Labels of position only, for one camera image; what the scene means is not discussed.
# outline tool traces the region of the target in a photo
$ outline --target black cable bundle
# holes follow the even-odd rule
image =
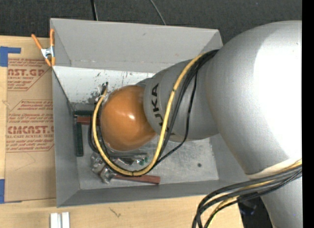
[[[156,164],[153,166],[153,168],[157,164],[159,164],[162,160],[164,160],[169,155],[171,155],[173,152],[175,152],[177,149],[179,149],[183,145],[183,143],[186,141],[187,135],[188,135],[188,129],[189,129],[190,113],[191,113],[191,109],[192,109],[192,105],[193,105],[193,99],[194,99],[194,95],[195,95],[195,91],[196,91],[198,71],[200,70],[200,68],[205,63],[207,63],[210,59],[212,59],[217,52],[218,52],[218,50],[212,50],[212,51],[209,51],[209,52],[205,53],[204,55],[202,55],[197,60],[197,62],[192,66],[192,68],[188,71],[188,73],[186,74],[186,78],[185,78],[185,80],[183,82],[182,89],[181,89],[179,97],[178,97],[178,101],[177,101],[176,106],[174,108],[174,113],[173,113],[173,116],[171,118],[171,122],[170,122],[170,124],[168,126],[169,129],[168,129],[167,134],[165,136],[165,139],[163,141],[163,145],[162,145],[162,148],[161,148],[160,156],[162,155],[162,153],[163,153],[164,149],[166,148],[166,145],[167,145],[167,143],[168,143],[168,141],[170,139],[170,135],[171,135],[173,126],[175,124],[175,120],[176,120],[176,117],[177,117],[177,114],[178,114],[178,110],[179,110],[182,98],[185,95],[186,89],[189,86],[191,80],[193,79],[193,77],[195,77],[193,91],[192,91],[192,95],[191,95],[190,103],[189,103],[189,107],[188,107],[188,112],[187,112],[187,119],[186,119],[186,125],[185,125],[184,139],[183,139],[183,141],[180,144],[178,144],[175,148],[173,148],[171,151],[169,151],[166,155],[164,155],[162,158],[159,158],[159,160],[156,162]]]
[[[302,176],[302,162],[297,162],[296,166],[291,166],[289,169],[284,170],[283,172],[280,172],[278,174],[268,176],[268,177],[262,177],[258,179],[254,179],[251,181],[246,181],[243,183],[237,183],[231,186],[227,186],[224,188],[221,188],[219,190],[216,190],[210,194],[208,194],[206,197],[203,198],[203,200],[199,203],[197,207],[197,212],[194,217],[192,228],[196,228],[196,225],[198,225],[198,228],[207,228],[212,219],[214,218],[215,214],[218,213],[220,210],[242,201],[248,201],[253,198],[257,198],[260,196],[263,196],[265,194],[268,194],[272,191],[275,191],[289,182],[299,178]],[[208,200],[214,198],[218,194],[224,194],[221,197],[217,197],[207,203]],[[216,210],[211,214],[205,225],[202,225],[201,221],[201,215],[204,211],[206,211],[209,207],[212,205],[219,203],[221,201],[231,200],[232,198],[236,197],[235,200],[230,201],[229,203],[223,204],[222,206],[218,206]]]

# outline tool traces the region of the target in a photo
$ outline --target metal clip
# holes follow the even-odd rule
[[[55,56],[54,56],[54,29],[50,29],[50,47],[47,49],[44,49],[41,44],[39,43],[37,37],[32,34],[31,37],[35,41],[36,46],[39,48],[41,53],[43,54],[43,57],[45,58],[46,63],[49,67],[55,65]]]

